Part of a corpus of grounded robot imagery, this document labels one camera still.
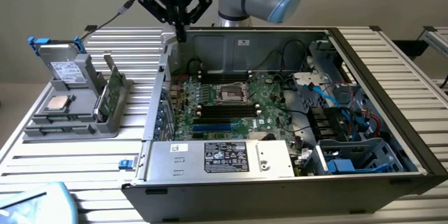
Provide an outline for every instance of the motherboard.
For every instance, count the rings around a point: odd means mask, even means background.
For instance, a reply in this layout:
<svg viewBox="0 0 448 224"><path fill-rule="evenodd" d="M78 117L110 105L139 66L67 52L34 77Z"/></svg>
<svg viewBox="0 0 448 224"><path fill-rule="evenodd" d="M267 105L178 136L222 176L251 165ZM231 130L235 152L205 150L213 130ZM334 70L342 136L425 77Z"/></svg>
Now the motherboard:
<svg viewBox="0 0 448 224"><path fill-rule="evenodd" d="M295 140L289 113L275 106L275 102L285 102L277 90L277 75L257 73L227 83L198 76L181 80L174 92L175 139Z"/></svg>

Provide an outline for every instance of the sticker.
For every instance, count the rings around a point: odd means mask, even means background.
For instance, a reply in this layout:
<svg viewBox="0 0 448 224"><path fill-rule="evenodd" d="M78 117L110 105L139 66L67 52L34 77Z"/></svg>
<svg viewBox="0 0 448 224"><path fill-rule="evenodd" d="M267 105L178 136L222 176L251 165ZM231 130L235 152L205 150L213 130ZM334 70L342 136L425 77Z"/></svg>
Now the sticker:
<svg viewBox="0 0 448 224"><path fill-rule="evenodd" d="M249 39L239 39L238 43L239 43L239 46L250 46L251 45L251 40L249 40Z"/></svg>
<svg viewBox="0 0 448 224"><path fill-rule="evenodd" d="M171 145L171 152L187 152L187 151L189 151L189 144Z"/></svg>
<svg viewBox="0 0 448 224"><path fill-rule="evenodd" d="M53 62L51 63L59 77L67 83L86 83L86 78L83 76L82 70L73 61Z"/></svg>
<svg viewBox="0 0 448 224"><path fill-rule="evenodd" d="M205 170L207 173L249 172L246 142L205 143Z"/></svg>

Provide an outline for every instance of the cpu socket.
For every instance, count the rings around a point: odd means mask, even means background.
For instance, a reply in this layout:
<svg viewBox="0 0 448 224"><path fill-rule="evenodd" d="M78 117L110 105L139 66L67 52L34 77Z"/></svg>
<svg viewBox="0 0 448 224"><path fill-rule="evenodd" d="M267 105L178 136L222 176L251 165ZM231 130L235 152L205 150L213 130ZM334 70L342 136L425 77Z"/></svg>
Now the cpu socket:
<svg viewBox="0 0 448 224"><path fill-rule="evenodd" d="M218 100L247 102L247 86L245 84L219 86Z"/></svg>

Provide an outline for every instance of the slotted aluminum surface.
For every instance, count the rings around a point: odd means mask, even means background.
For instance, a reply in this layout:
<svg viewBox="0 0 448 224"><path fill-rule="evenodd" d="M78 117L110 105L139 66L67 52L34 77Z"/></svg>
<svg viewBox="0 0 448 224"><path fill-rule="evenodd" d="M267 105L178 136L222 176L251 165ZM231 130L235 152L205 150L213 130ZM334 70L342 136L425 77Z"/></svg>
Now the slotted aluminum surface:
<svg viewBox="0 0 448 224"><path fill-rule="evenodd" d="M448 27L426 28L419 40L425 40L448 59Z"/></svg>
<svg viewBox="0 0 448 224"><path fill-rule="evenodd" d="M342 28L342 32L371 71L382 77L382 85L403 107L402 110L415 127L422 130L427 144L448 168L448 131L442 124L448 120L445 114L447 108L442 102L438 103L427 85L411 75L413 71L401 63L397 51L378 33L363 27ZM47 182L63 181L77 199L81 223L145 224L119 190L122 182L117 181L130 180L134 172L121 172L118 162L141 152L139 138L143 136L154 72L161 56L161 35L162 30L155 28L109 28L94 34L87 49L93 54L97 69L107 75L102 56L105 50L113 49L113 57L121 71L137 82L129 99L121 135L117 139L95 142L81 140L30 144L23 143L23 124L19 125L19 137L9 140L0 152L0 158L7 153L6 158L0 160L0 199ZM399 80L394 79L394 73L401 73ZM431 106L425 107L423 104L429 100L433 101L429 103ZM301 201L301 195L298 202L298 207L306 204ZM373 215L286 218L255 220L249 223L405 224L415 221L421 221L421 224L448 221L448 182L422 196L405 196Z"/></svg>
<svg viewBox="0 0 448 224"><path fill-rule="evenodd" d="M445 41L448 44L448 27L437 27L438 33L441 37L445 39Z"/></svg>

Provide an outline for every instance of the barcode sticker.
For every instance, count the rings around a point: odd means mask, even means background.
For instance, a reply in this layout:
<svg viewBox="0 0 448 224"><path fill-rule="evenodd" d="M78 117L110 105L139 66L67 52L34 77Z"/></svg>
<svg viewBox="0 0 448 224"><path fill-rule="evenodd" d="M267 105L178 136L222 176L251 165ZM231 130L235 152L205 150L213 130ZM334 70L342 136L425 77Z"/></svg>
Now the barcode sticker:
<svg viewBox="0 0 448 224"><path fill-rule="evenodd" d="M62 81L67 84L86 83L83 72L73 61L53 62L51 63Z"/></svg>

